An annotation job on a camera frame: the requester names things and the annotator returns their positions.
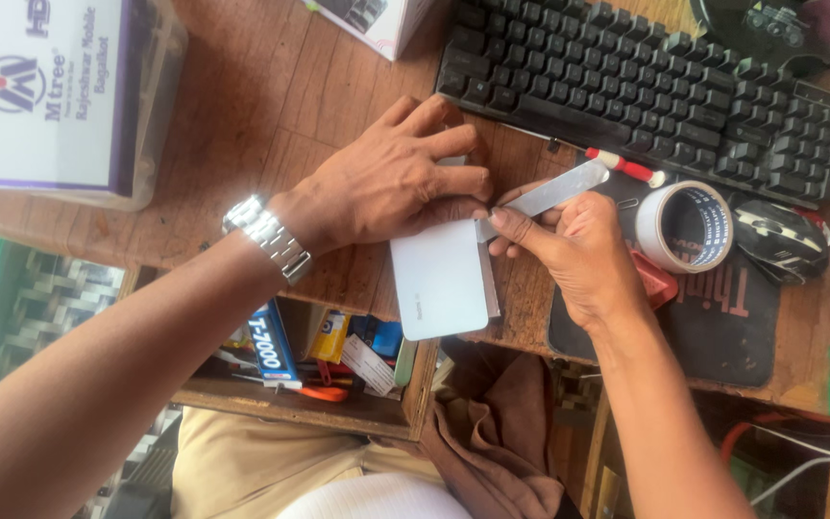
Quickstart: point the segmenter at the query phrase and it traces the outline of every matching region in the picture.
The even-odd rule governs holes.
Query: double-sided tape
[[[689,198],[703,219],[703,249],[689,263],[671,252],[661,232],[665,207],[674,196]],[[676,215],[670,214],[669,217],[675,218]],[[686,274],[708,271],[719,265],[732,247],[732,214],[721,195],[710,186],[694,180],[678,182],[653,191],[639,204],[636,238],[643,253],[668,272]]]

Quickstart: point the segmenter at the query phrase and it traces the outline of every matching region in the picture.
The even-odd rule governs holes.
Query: wooden desk
[[[432,92],[446,0],[422,24],[402,60],[390,63],[297,0],[179,0],[191,42],[152,204],[140,213],[0,193],[0,235],[121,267],[172,268],[220,238],[225,211],[250,193],[287,189],[348,145],[402,94]],[[615,0],[694,30],[683,0]],[[470,117],[493,150],[499,192],[564,171],[574,152]],[[830,210],[825,213],[830,222]],[[493,265],[502,319],[482,339],[549,356],[545,324],[552,281],[534,259]],[[287,296],[392,319],[398,316],[385,244],[349,247],[318,261]],[[830,270],[784,290],[777,362],[767,387],[744,390],[695,382],[825,413],[830,343]]]

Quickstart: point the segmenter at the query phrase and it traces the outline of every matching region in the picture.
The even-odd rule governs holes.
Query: metal watch strap
[[[273,214],[265,210],[259,195],[252,195],[236,205],[223,218],[224,233],[228,234],[237,227],[271,257],[291,286],[313,266],[313,257]]]

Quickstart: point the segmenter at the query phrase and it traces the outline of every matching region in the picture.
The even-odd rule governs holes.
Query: beige pants
[[[266,519],[307,492],[364,474],[444,486],[431,462],[346,433],[186,407],[172,480],[175,519]]]

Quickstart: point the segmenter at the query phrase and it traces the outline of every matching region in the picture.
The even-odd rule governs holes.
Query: forearm
[[[595,337],[636,516],[755,517],[697,415],[684,373],[651,312]]]
[[[233,233],[9,375],[0,383],[0,517],[74,513],[176,389],[285,285],[258,246]]]

